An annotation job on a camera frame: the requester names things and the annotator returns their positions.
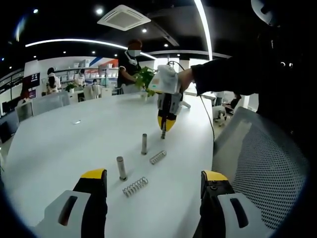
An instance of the hand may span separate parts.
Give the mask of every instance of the hand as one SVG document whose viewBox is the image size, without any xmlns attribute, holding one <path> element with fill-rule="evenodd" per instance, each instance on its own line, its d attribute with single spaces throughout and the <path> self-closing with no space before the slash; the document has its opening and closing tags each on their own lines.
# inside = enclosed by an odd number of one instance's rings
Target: hand
<svg viewBox="0 0 317 238">
<path fill-rule="evenodd" d="M 181 81 L 181 92 L 184 92 L 191 82 L 193 82 L 192 69 L 187 69 L 178 73 L 178 79 Z"/>
</svg>

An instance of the cable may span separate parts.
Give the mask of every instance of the cable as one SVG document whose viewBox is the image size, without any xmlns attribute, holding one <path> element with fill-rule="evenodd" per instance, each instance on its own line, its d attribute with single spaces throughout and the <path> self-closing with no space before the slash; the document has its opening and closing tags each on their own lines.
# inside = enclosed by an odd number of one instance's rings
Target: cable
<svg viewBox="0 0 317 238">
<path fill-rule="evenodd" d="M 206 106 L 205 106 L 205 103 L 204 103 L 204 101 L 203 101 L 203 98 L 201 97 L 201 95 L 200 95 L 199 97 L 200 97 L 200 99 L 202 100 L 202 103 L 203 103 L 204 108 L 205 108 L 205 110 L 206 110 L 206 113 L 207 113 L 207 115 L 208 115 L 208 119 L 209 119 L 209 121 L 210 121 L 210 125 L 211 125 L 211 128 L 212 128 L 213 141 L 214 141 L 214 129 L 213 129 L 212 121 L 211 121 L 211 119 L 210 119 L 210 116 L 209 116 L 209 113 L 208 113 L 207 108 L 206 108 Z"/>
<path fill-rule="evenodd" d="M 169 65 L 169 63 L 171 63 L 171 62 L 177 63 L 177 64 L 182 68 L 183 71 L 185 70 L 185 69 L 183 68 L 183 66 L 181 66 L 180 63 L 179 63 L 179 62 L 176 62 L 176 61 L 169 61 L 169 62 L 167 63 L 167 65 Z"/>
<path fill-rule="evenodd" d="M 177 63 L 183 70 L 185 70 L 185 69 L 183 68 L 183 66 L 181 66 L 180 63 L 179 63 L 179 62 L 176 62 L 176 61 L 169 61 L 169 62 L 167 63 L 167 65 L 169 65 L 169 63 L 171 63 L 171 62 Z M 210 121 L 210 125 L 211 125 L 211 128 L 212 128 L 213 141 L 214 141 L 214 129 L 213 129 L 212 121 L 211 121 L 211 119 L 210 119 L 209 113 L 208 113 L 208 111 L 207 111 L 207 108 L 206 108 L 206 106 L 205 106 L 205 103 L 204 103 L 204 101 L 203 101 L 201 95 L 200 95 L 200 99 L 202 100 L 202 103 L 203 103 L 204 108 L 205 108 L 205 110 L 206 110 L 208 119 L 209 119 L 209 121 Z"/>
</svg>

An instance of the desk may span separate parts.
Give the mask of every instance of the desk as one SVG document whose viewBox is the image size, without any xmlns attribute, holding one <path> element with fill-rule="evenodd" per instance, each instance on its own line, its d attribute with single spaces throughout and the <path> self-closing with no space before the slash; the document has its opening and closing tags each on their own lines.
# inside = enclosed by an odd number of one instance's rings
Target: desk
<svg viewBox="0 0 317 238">
<path fill-rule="evenodd" d="M 185 90 L 184 94 L 191 95 L 191 96 L 197 96 L 197 90 L 196 90 L 195 85 L 193 83 L 191 83 L 189 85 L 189 87 Z M 216 99 L 215 94 L 211 93 L 211 92 L 206 92 L 206 93 L 202 94 L 202 97 L 210 99 L 210 100 Z"/>
<path fill-rule="evenodd" d="M 44 209 L 72 190 L 84 172 L 106 168 L 106 237 L 192 238 L 200 219 L 201 171 L 211 169 L 213 137 L 201 99 L 184 99 L 191 109 L 182 109 L 165 140 L 156 100 L 145 103 L 138 94 L 84 101 L 23 121 L 3 174 L 22 221 L 37 225 Z M 211 107 L 210 100 L 204 102 Z M 146 156 L 142 133 L 148 134 Z M 167 156 L 150 164 L 163 149 Z M 119 180 L 117 156 L 125 160 L 125 182 Z M 143 176 L 149 184 L 127 198 L 122 190 Z"/>
</svg>

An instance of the green plant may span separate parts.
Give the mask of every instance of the green plant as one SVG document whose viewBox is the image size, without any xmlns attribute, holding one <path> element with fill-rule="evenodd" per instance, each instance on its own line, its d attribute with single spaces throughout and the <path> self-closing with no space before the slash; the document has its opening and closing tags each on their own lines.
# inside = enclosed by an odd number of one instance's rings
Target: green plant
<svg viewBox="0 0 317 238">
<path fill-rule="evenodd" d="M 65 90 L 69 92 L 72 88 L 75 88 L 75 85 L 73 83 L 68 83 Z"/>
<path fill-rule="evenodd" d="M 154 77 L 155 71 L 149 67 L 142 68 L 138 73 L 134 75 L 137 79 L 135 86 L 139 88 L 144 88 L 148 93 L 148 97 L 151 97 L 155 94 L 154 91 L 149 89 L 149 84 L 152 78 Z"/>
</svg>

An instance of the spring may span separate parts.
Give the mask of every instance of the spring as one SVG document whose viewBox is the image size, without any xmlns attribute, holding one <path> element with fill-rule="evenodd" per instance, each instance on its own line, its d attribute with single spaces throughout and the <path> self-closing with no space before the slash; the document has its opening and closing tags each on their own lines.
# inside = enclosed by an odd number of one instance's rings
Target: spring
<svg viewBox="0 0 317 238">
<path fill-rule="evenodd" d="M 166 134 L 166 123 L 163 123 L 163 128 L 162 128 L 162 135 L 160 136 L 161 139 L 165 139 L 165 134 Z"/>
<path fill-rule="evenodd" d="M 166 156 L 167 152 L 165 150 L 162 150 L 157 155 L 154 155 L 152 158 L 150 158 L 150 163 L 152 165 L 156 164 L 158 161 L 163 159 Z"/>
<path fill-rule="evenodd" d="M 148 183 L 149 183 L 149 181 L 147 180 L 147 178 L 142 177 L 139 180 L 132 183 L 131 185 L 127 186 L 122 191 L 123 191 L 124 195 L 126 195 L 127 197 L 130 197 L 131 195 L 133 195 L 135 192 L 137 192 L 139 189 L 141 189 L 142 187 L 144 187 Z"/>
</svg>

